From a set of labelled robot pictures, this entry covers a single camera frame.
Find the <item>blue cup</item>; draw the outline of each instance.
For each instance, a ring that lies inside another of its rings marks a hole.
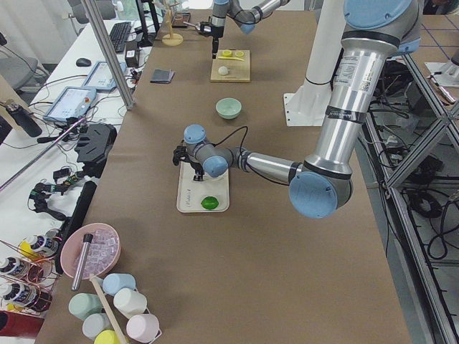
[[[115,296],[123,288],[134,290],[136,280],[131,274],[109,274],[103,279],[102,289],[109,295]]]

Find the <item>silver robot arm segment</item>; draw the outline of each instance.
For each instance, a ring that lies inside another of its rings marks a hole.
[[[238,167],[288,183],[293,206],[307,217],[327,217],[343,206],[352,194],[349,160],[384,62],[417,48],[422,6],[418,0],[347,0],[344,14],[343,57],[316,149],[303,163],[215,147],[200,125],[185,130],[190,159],[210,176]]]
[[[210,32],[212,35],[212,59],[217,58],[219,39],[223,37],[226,16],[233,19],[242,32],[249,34],[260,20],[270,16],[290,0],[264,0],[250,10],[242,9],[239,0],[214,0]]]

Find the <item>white desk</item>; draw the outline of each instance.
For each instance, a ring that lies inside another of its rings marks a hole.
[[[111,28],[117,21],[106,21],[105,25],[110,32]],[[150,53],[151,48],[143,48],[140,55],[140,63],[143,64]],[[77,67],[75,61],[80,57],[86,57],[93,62],[105,60],[102,52],[98,46],[97,40],[94,36],[93,30],[90,25],[87,25],[82,31],[80,36],[76,39],[75,43],[70,47],[67,54],[62,58],[62,61],[56,67],[55,71],[51,74],[47,82],[58,80],[70,75],[87,75],[92,67]],[[124,54],[118,54],[118,59],[124,61]],[[48,88],[41,90],[34,98],[33,102],[38,101],[54,101],[61,91],[66,86],[81,86],[84,77],[72,78],[56,82],[49,85]],[[119,128],[123,122],[123,116],[126,108],[123,106],[123,101],[119,97],[119,91],[108,93],[98,93],[98,100],[111,96],[107,100],[103,100],[98,104],[98,111],[96,112],[93,121],[110,123]],[[31,110],[37,114],[42,114],[41,111],[46,111],[50,105],[37,104],[31,107]],[[48,136],[48,131],[43,123],[40,123],[43,129],[42,136]],[[55,131],[52,136],[57,136],[58,131]],[[11,131],[5,140],[5,143],[15,147],[26,147],[37,143],[36,138],[30,138],[24,131]],[[0,193],[0,218],[2,219],[0,239],[13,245],[18,245],[20,241],[33,234],[44,234],[52,228],[60,228],[61,221],[55,220],[50,215],[45,213],[37,214],[27,208],[27,200],[30,191],[34,188],[35,184],[46,180],[53,183],[52,172],[60,169],[63,166],[72,167],[73,171],[76,168],[81,168],[81,164],[76,163],[77,154],[72,149],[76,141],[69,143],[62,143],[62,147],[66,150],[66,155],[54,147],[47,155],[37,161],[20,177],[18,177],[11,185]],[[34,145],[25,149],[14,149],[4,144],[0,145],[0,184],[8,180],[18,170],[20,170],[26,163],[31,161],[35,156],[42,152],[49,143]],[[59,194],[53,195],[48,205],[51,209],[56,209],[63,212],[65,215],[72,215],[76,201],[82,190],[83,181],[78,185],[72,187],[64,196]],[[17,256],[6,245],[0,243],[0,257]],[[7,343],[33,343],[33,340],[20,340],[16,338],[0,337],[2,344]]]

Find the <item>sauce bottle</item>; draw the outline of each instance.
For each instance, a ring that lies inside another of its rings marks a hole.
[[[27,276],[31,264],[25,260],[8,257],[0,258],[0,274],[22,280]]]
[[[59,242],[48,236],[32,235],[25,239],[25,242],[30,245],[33,252],[45,258],[54,256],[59,249]]]
[[[25,285],[21,282],[0,285],[0,296],[8,303],[29,308],[35,312],[48,310],[52,301],[50,293],[39,291],[33,285]]]

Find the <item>keyboard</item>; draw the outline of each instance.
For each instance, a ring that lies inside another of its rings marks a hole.
[[[126,40],[128,39],[129,33],[131,32],[131,22],[124,21],[122,23],[116,23],[110,31],[110,41],[112,41],[115,52],[120,54],[124,52],[126,46]]]

